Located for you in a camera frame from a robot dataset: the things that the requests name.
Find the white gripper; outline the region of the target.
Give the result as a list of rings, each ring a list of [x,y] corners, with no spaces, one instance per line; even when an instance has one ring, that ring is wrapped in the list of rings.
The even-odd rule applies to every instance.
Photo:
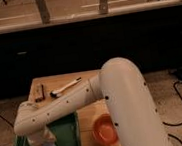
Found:
[[[57,141],[57,138],[48,127],[28,135],[27,139],[30,146],[43,146],[44,143],[55,143]]]

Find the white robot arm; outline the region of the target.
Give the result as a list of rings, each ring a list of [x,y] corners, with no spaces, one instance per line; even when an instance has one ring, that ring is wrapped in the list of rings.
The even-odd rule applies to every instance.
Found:
[[[33,136],[49,123],[104,100],[121,146],[173,146],[141,71],[126,58],[113,58],[97,75],[43,107],[24,101],[14,122],[17,136]]]

